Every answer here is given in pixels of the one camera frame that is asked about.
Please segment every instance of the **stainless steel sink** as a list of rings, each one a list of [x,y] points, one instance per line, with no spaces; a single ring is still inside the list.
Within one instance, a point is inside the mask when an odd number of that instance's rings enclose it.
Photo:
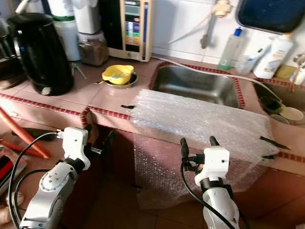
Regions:
[[[160,68],[152,90],[239,108],[230,78],[197,73],[179,66]]]
[[[294,92],[289,92],[288,86],[283,86],[273,83],[264,83],[271,89],[280,99],[285,106],[296,108],[300,111],[305,111],[305,90],[295,88]],[[270,96],[275,98],[269,91],[258,84],[254,84],[257,96]]]

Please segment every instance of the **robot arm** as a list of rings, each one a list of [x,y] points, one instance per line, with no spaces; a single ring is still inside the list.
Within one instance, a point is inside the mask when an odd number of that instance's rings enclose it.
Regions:
[[[231,187],[224,185],[223,182],[229,168],[230,152],[219,146],[216,139],[211,137],[211,144],[213,146],[206,148],[203,151],[203,155],[188,157],[188,150],[185,150],[188,147],[185,139],[181,143],[184,161],[188,161],[184,169],[196,172],[195,183],[202,189],[203,200],[225,217],[234,228],[239,229],[238,207],[228,191],[231,190]],[[207,207],[203,208],[203,216],[210,229],[229,228]]]
[[[88,139],[87,130],[67,127],[58,133],[58,138],[63,139],[65,160],[59,161],[41,178],[38,191],[20,223],[20,229],[56,228],[79,173],[90,167],[90,161],[84,152]],[[102,152],[95,148],[90,148],[90,151]]]

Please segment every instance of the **tiled countertop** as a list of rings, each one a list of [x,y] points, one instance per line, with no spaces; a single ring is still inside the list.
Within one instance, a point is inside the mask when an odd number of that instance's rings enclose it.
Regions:
[[[184,64],[216,69],[213,64],[194,62],[173,58]],[[30,120],[36,123],[64,128],[66,126],[82,126],[88,118],[90,110],[94,122],[121,129],[133,133],[138,130],[129,122],[129,109],[121,105],[133,105],[133,100],[143,88],[148,85],[157,65],[162,61],[151,59],[148,63],[110,58],[101,67],[92,67],[77,63],[87,76],[84,80],[79,72],[75,72],[75,85],[73,89],[64,95],[48,97],[34,91],[29,81],[0,92],[1,106],[12,116]],[[95,84],[101,79],[101,73],[110,65],[133,65],[138,73],[139,80],[129,89],[115,89],[106,84]],[[239,80],[242,95],[245,101],[245,110],[266,115],[262,110],[254,87],[251,82]],[[305,175],[305,128],[282,124],[271,119],[271,126],[275,141],[288,146],[291,151],[281,150],[279,157],[270,167]],[[151,136],[166,141],[176,142],[174,139],[164,139],[159,136]]]

